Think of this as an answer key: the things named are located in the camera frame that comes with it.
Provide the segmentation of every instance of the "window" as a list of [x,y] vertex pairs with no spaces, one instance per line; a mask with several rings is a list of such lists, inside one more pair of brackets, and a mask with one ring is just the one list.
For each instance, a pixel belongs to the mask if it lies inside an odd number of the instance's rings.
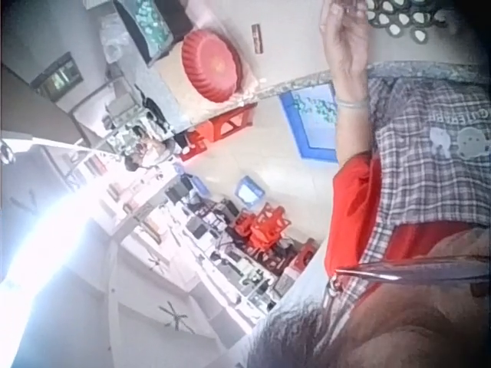
[[50,65],[44,73],[36,77],[31,87],[41,96],[57,102],[82,80],[80,71],[70,53],[66,53]]

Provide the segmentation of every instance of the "red shirt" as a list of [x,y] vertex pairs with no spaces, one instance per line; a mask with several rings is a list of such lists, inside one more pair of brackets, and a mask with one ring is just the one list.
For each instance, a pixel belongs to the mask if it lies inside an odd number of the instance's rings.
[[[336,268],[360,261],[375,226],[381,197],[380,157],[362,153],[350,159],[333,180],[334,203],[325,268],[331,277]],[[395,228],[384,259],[400,260],[427,255],[443,238],[470,229],[465,222],[428,222]]]

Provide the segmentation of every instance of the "cartoon print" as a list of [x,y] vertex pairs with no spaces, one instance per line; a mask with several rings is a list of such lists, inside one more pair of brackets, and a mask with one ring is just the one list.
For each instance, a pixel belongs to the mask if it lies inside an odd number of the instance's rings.
[[437,156],[442,153],[446,159],[450,158],[450,146],[452,144],[450,135],[445,129],[430,128],[431,153]]
[[463,159],[489,155],[491,141],[486,140],[482,130],[468,126],[457,134],[458,153]]

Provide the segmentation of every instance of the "floor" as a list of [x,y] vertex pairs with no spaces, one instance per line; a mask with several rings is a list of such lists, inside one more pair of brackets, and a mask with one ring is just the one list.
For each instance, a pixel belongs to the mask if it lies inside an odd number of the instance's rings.
[[265,190],[266,201],[285,207],[292,220],[286,235],[299,241],[312,237],[319,244],[326,238],[338,165],[301,158],[279,98],[261,101],[252,127],[214,143],[185,166],[211,192],[238,203],[236,186],[242,177],[250,176]]

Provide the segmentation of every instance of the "plaid shirt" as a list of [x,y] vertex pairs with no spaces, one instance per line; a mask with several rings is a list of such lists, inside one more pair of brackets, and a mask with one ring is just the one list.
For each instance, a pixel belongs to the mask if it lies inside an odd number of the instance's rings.
[[[360,263],[380,261],[402,224],[458,221],[489,227],[491,104],[486,88],[420,79],[377,79],[369,86],[382,186]],[[333,313],[349,312],[367,287],[366,281],[352,278]]]

